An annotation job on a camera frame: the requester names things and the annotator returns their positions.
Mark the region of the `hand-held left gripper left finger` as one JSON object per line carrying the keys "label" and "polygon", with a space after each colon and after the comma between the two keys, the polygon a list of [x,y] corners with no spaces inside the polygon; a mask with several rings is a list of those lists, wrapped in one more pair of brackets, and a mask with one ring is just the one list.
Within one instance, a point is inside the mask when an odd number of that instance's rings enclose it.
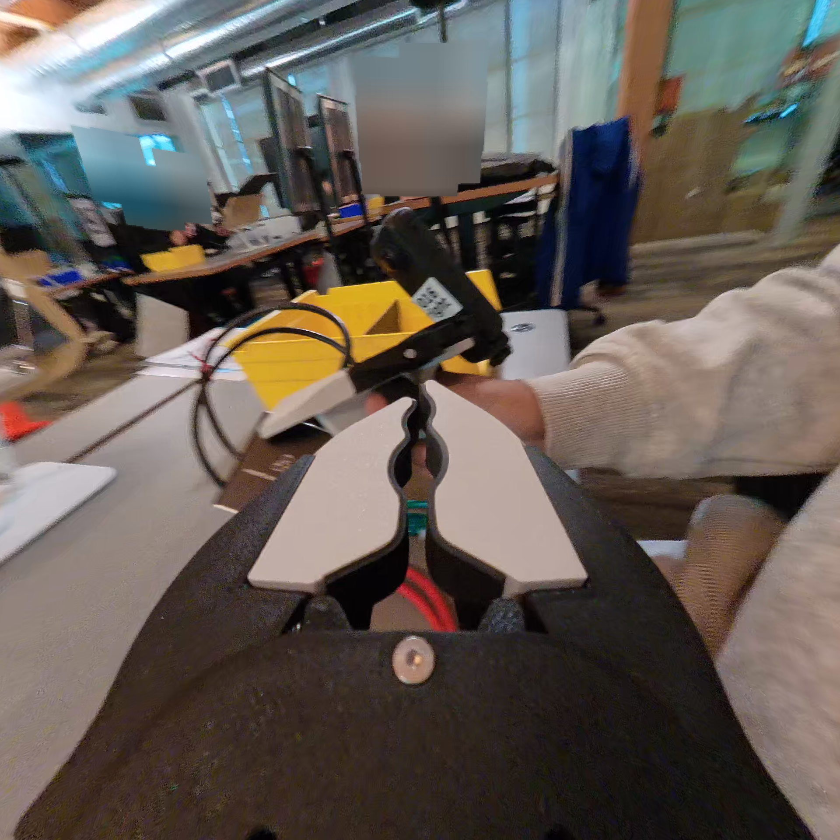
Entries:
{"label": "hand-held left gripper left finger", "polygon": [[260,590],[327,595],[353,629],[404,583],[410,542],[403,492],[411,475],[410,421],[402,397],[353,424],[306,460],[248,583]]}

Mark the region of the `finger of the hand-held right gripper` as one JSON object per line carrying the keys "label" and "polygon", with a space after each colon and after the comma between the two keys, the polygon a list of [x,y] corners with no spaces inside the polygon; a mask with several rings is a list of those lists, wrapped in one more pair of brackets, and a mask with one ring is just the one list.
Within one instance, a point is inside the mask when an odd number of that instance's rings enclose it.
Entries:
{"label": "finger of the hand-held right gripper", "polygon": [[260,421],[257,435],[269,439],[283,434],[313,417],[330,412],[356,395],[350,373],[337,371],[279,400]]}
{"label": "finger of the hand-held right gripper", "polygon": [[348,427],[388,406],[394,399],[393,396],[381,390],[365,391],[317,415],[317,424],[325,433],[338,435]]}

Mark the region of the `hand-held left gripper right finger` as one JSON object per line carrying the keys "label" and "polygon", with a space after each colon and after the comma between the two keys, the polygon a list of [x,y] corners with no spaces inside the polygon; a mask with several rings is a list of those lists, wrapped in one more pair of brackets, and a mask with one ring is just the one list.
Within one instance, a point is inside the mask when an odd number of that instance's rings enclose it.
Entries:
{"label": "hand-held left gripper right finger", "polygon": [[435,381],[420,394],[434,479],[427,568],[460,626],[477,627],[499,598],[585,587],[589,575],[520,437]]}

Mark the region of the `yellow plastic bin black divider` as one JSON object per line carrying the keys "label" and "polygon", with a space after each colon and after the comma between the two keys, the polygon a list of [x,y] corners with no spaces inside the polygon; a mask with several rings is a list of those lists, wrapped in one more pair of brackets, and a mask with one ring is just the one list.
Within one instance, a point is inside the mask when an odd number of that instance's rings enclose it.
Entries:
{"label": "yellow plastic bin black divider", "polygon": [[[324,294],[307,291],[296,302],[338,317],[351,339],[355,362],[367,361],[414,333],[432,319],[393,280],[336,287]],[[238,348],[233,357],[268,411],[290,394],[336,372],[343,364],[345,341],[340,328],[315,311],[274,310],[245,328],[240,338],[289,327],[322,335],[339,345],[295,333],[262,335]]]}

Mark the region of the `dark brown flat board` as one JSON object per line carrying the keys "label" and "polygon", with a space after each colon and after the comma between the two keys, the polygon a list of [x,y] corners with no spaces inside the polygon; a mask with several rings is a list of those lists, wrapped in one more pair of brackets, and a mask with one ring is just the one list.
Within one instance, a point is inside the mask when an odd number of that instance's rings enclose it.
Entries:
{"label": "dark brown flat board", "polygon": [[253,436],[213,506],[239,512],[271,488],[299,458],[314,454],[328,439],[322,430],[305,425],[269,439]]}

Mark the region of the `wooden workbench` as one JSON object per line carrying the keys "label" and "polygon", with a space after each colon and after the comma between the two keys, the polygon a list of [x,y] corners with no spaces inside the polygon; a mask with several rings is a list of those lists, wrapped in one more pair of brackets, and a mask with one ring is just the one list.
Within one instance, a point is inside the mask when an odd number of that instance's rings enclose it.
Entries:
{"label": "wooden workbench", "polygon": [[[560,174],[555,171],[515,182],[504,182],[458,192],[453,196],[443,197],[441,203],[444,208],[444,216],[454,217],[468,212],[480,212],[484,207],[488,207],[497,197],[507,200],[510,196],[538,191],[543,187],[555,187],[559,184]],[[163,272],[147,272],[138,276],[125,276],[122,278],[122,283],[127,287],[141,287],[176,280],[210,277],[239,266],[246,266],[262,259],[272,258],[288,250],[311,244],[325,245],[328,242],[329,237],[327,234],[321,233],[314,228],[308,232],[290,236],[278,243],[264,247],[226,252],[222,255],[206,259],[200,264]]]}

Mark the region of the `printed paper sheet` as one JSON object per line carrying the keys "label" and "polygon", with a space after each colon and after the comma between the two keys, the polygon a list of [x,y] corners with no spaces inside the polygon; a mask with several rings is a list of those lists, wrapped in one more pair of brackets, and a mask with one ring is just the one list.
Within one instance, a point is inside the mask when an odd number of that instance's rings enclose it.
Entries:
{"label": "printed paper sheet", "polygon": [[[203,360],[207,356],[207,349],[221,332],[221,328],[209,330],[171,350],[147,358],[137,375],[197,380]],[[246,374],[231,356],[219,366],[213,378],[224,382],[244,382]]]}

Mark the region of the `silver laptop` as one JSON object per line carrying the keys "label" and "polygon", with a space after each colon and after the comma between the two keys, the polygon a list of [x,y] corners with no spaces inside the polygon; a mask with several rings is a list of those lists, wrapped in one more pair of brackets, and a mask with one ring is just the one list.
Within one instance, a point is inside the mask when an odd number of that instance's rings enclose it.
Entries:
{"label": "silver laptop", "polygon": [[569,368],[569,323],[563,310],[504,311],[501,318],[511,353],[496,368],[498,379],[530,380]]}

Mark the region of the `yellow storage bin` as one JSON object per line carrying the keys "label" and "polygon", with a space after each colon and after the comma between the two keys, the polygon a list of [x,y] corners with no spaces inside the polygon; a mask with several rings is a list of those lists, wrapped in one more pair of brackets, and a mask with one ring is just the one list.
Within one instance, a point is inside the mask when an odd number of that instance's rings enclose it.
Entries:
{"label": "yellow storage bin", "polygon": [[200,245],[185,245],[141,254],[140,259],[149,272],[165,273],[201,265],[206,260],[206,254]]}

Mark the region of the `black pole with round disc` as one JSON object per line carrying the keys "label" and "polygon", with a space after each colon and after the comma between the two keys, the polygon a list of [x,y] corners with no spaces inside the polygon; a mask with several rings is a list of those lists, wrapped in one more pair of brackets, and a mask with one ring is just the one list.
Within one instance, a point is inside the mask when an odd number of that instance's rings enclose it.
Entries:
{"label": "black pole with round disc", "polygon": [[410,1],[414,12],[415,29],[435,27],[437,40],[448,42],[448,19],[451,14],[464,8],[463,1]]}

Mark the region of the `white tablet stand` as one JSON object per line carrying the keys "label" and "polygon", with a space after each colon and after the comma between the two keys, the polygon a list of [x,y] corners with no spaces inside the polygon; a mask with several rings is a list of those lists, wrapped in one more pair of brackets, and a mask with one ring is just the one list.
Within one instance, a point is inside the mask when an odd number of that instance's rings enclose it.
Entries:
{"label": "white tablet stand", "polygon": [[116,469],[96,465],[38,462],[18,467],[2,491],[1,564],[104,491]]}

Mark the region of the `orange traffic cone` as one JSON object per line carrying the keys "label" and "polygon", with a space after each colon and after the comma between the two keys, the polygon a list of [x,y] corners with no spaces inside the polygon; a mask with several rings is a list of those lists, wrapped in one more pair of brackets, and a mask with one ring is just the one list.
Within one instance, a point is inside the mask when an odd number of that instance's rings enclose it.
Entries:
{"label": "orange traffic cone", "polygon": [[39,421],[27,414],[25,408],[17,402],[3,402],[1,404],[1,429],[5,439],[10,443],[26,438],[47,428],[50,421]]}

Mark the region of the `silver ventilation ducts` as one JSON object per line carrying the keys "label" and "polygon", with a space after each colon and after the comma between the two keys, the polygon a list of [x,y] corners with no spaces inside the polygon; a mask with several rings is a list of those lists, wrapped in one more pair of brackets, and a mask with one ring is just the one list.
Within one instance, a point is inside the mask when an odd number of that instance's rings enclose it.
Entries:
{"label": "silver ventilation ducts", "polygon": [[61,108],[167,90],[228,61],[234,74],[304,67],[433,25],[477,2],[90,2],[66,22],[2,48],[2,99]]}

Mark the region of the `black board wooden frame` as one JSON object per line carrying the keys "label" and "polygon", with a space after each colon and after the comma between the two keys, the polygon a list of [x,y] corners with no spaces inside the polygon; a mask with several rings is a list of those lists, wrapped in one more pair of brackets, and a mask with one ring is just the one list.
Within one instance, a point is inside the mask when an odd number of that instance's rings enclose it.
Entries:
{"label": "black board wooden frame", "polygon": [[40,281],[47,255],[1,252],[1,398],[42,392],[77,370],[88,354],[86,334]]}

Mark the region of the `wooden post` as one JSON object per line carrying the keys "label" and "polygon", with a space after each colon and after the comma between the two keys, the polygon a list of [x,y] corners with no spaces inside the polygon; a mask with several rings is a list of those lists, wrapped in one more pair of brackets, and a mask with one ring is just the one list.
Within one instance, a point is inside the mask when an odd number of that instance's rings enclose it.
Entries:
{"label": "wooden post", "polygon": [[644,162],[669,46],[674,1],[629,1],[615,117],[627,117],[639,164]]}

